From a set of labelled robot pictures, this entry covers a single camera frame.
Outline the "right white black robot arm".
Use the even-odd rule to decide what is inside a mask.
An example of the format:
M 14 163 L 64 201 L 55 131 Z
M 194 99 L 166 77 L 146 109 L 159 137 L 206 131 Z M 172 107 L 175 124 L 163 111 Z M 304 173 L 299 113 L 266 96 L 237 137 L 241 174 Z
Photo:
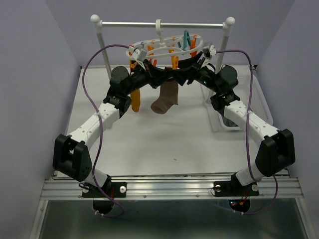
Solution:
M 271 177 L 295 163 L 294 136 L 288 129 L 279 130 L 266 123 L 252 110 L 250 105 L 235 94 L 238 74 L 234 67 L 225 65 L 219 72 L 204 65 L 204 59 L 197 55 L 182 60 L 179 69 L 173 70 L 173 77 L 180 83 L 197 81 L 215 92 L 210 98 L 213 108 L 223 117 L 231 120 L 259 147 L 254 162 L 247 158 L 247 167 L 234 173 L 229 181 L 217 181 L 213 189 L 216 197 L 241 196 L 248 192 L 258 195 L 252 186 L 264 177 Z

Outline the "yellow orange clothes peg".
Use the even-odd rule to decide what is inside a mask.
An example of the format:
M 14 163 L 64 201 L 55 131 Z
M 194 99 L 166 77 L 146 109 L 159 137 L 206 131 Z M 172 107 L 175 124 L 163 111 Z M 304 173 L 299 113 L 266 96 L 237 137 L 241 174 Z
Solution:
M 134 69 L 136 68 L 137 64 L 138 63 L 135 60 L 130 60 L 130 63 L 129 63 L 130 70 L 134 71 Z

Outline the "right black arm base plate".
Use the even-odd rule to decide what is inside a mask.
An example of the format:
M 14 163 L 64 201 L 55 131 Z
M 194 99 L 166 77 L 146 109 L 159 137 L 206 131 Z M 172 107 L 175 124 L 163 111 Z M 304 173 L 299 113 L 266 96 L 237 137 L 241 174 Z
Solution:
M 214 195 L 216 197 L 242 197 L 259 196 L 259 189 L 256 182 L 242 186 L 240 183 L 232 181 L 215 181 L 213 184 Z

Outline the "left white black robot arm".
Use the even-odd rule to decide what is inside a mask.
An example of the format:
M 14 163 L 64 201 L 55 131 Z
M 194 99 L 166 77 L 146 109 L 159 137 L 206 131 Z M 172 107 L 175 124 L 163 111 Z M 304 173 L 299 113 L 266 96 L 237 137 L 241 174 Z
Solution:
M 171 70 L 153 66 L 149 61 L 136 66 L 132 72 L 115 67 L 111 72 L 110 88 L 102 103 L 93 104 L 95 112 L 68 135 L 60 134 L 54 142 L 53 168 L 78 182 L 94 186 L 99 196 L 111 190 L 111 179 L 97 169 L 90 149 L 96 141 L 103 142 L 103 133 L 119 120 L 132 104 L 131 93 L 146 85 L 158 87 L 172 78 Z

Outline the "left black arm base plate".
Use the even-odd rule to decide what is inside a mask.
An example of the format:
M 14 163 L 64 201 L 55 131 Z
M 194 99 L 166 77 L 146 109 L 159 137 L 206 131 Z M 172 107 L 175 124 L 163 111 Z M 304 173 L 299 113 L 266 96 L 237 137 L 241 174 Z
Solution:
M 79 183 L 79 187 L 82 189 L 83 198 L 104 198 L 105 196 L 99 191 L 96 185 L 89 183 Z M 126 182 L 106 182 L 101 186 L 102 190 L 112 199 L 125 198 L 127 191 Z

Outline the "white round clip hanger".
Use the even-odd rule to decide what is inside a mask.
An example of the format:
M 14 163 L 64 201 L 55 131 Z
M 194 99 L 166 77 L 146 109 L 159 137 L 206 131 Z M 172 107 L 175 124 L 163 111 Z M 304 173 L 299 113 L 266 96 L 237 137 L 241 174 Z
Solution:
M 172 68 L 176 70 L 178 69 L 179 60 L 185 59 L 188 55 L 194 57 L 197 52 L 203 47 L 203 38 L 198 34 L 190 34 L 192 46 L 191 48 L 187 47 L 186 50 L 183 51 L 183 34 L 171 37 L 164 37 L 160 19 L 157 19 L 155 21 L 155 28 L 158 35 L 157 39 L 139 41 L 132 44 L 132 46 L 134 47 L 141 46 L 148 51 L 145 60 L 150 61 L 150 59 L 158 60 L 160 58 L 170 58 Z

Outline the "maroon white striped sock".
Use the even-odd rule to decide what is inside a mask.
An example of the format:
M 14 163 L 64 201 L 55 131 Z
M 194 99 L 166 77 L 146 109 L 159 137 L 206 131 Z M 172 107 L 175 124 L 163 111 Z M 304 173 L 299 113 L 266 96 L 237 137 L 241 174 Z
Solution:
M 175 80 L 166 81 L 160 86 L 159 97 L 151 104 L 151 109 L 163 115 L 174 105 L 178 105 L 178 83 Z

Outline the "mustard brown striped sock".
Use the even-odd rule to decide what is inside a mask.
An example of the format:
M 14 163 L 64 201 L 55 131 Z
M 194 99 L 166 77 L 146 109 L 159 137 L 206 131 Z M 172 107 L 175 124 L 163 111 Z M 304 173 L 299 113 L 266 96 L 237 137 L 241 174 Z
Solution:
M 131 96 L 131 108 L 134 112 L 139 112 L 141 106 L 141 92 L 140 89 L 136 89 L 130 94 Z

